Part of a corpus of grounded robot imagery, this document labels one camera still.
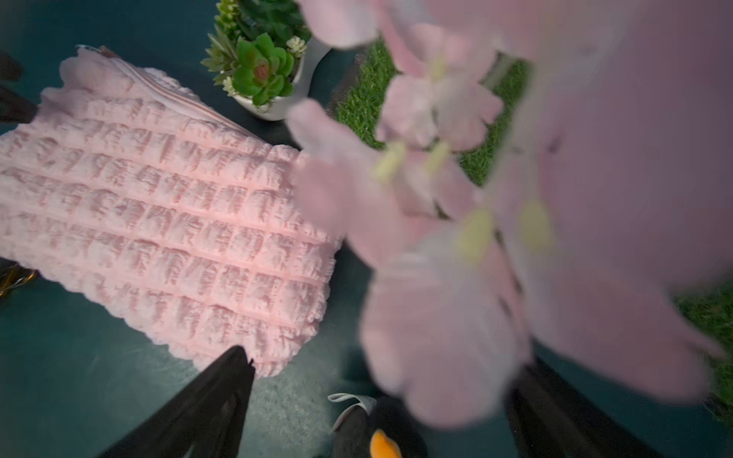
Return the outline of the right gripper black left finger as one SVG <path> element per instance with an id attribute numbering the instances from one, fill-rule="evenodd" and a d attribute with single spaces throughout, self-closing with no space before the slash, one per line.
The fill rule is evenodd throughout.
<path id="1" fill-rule="evenodd" d="M 256 370 L 234 345 L 102 457 L 236 457 Z"/>

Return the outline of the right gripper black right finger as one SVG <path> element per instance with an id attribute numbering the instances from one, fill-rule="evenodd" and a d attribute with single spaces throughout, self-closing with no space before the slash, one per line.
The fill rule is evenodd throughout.
<path id="1" fill-rule="evenodd" d="M 520 457 L 659 457 L 542 360 L 522 368 L 504 399 Z"/>

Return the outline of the pink knitted bag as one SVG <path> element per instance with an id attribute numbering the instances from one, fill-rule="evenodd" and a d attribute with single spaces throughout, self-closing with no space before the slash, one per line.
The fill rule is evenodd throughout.
<path id="1" fill-rule="evenodd" d="M 1 255 L 206 368 L 279 374 L 318 332 L 341 242 L 298 211 L 303 155 L 166 73 L 82 47 L 1 137 Z"/>

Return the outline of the penguin plush keychain decoration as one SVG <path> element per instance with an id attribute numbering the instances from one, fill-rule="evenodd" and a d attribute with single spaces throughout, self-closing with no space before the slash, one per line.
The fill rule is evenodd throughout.
<path id="1" fill-rule="evenodd" d="M 391 397 L 328 395 L 349 405 L 335 420 L 331 457 L 428 457 L 428 447 L 403 404 Z"/>

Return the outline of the gold carabiner clip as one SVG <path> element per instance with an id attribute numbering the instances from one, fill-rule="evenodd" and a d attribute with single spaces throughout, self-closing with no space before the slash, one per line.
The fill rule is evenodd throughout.
<path id="1" fill-rule="evenodd" d="M 12 264 L 1 273 L 0 297 L 7 297 L 11 290 L 28 284 L 37 277 L 36 270 L 25 268 L 17 263 Z"/>

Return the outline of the green artificial grass mat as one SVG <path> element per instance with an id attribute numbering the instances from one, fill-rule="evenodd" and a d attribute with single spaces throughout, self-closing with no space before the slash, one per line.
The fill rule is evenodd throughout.
<path id="1" fill-rule="evenodd" d="M 526 90 L 530 66 L 517 61 L 494 87 L 494 94 L 504 102 L 504 111 L 489 128 L 483 145 L 471 150 L 459 163 L 471 181 L 482 184 L 494 163 L 500 142 L 509 131 L 510 118 Z M 387 48 L 377 43 L 361 51 L 350 69 L 346 87 L 334 93 L 328 112 L 347 125 L 364 143 L 380 148 L 375 140 L 375 128 L 385 100 L 387 86 L 397 72 Z M 718 338 L 727 350 L 732 349 L 732 284 L 698 291 L 676 300 L 685 317 L 700 330 Z M 715 364 L 715 397 L 708 408 L 727 425 L 732 426 L 732 362 Z"/>

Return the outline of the pink cherry blossom tree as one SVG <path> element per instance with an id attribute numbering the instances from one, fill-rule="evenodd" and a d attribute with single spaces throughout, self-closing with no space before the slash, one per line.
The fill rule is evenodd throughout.
<path id="1" fill-rule="evenodd" d="M 360 343 L 418 421 L 493 415 L 534 343 L 678 405 L 725 354 L 675 295 L 732 274 L 728 1 L 303 1 L 383 39 L 378 152 L 311 99 L 296 198 L 373 270 Z"/>

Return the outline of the small potted green plant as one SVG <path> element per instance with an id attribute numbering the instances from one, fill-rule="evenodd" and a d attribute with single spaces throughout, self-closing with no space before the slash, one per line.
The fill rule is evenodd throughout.
<path id="1" fill-rule="evenodd" d="M 223 0 L 217 11 L 202 66 L 254 116 L 283 120 L 308 97 L 331 48 L 311 34 L 296 1 Z"/>

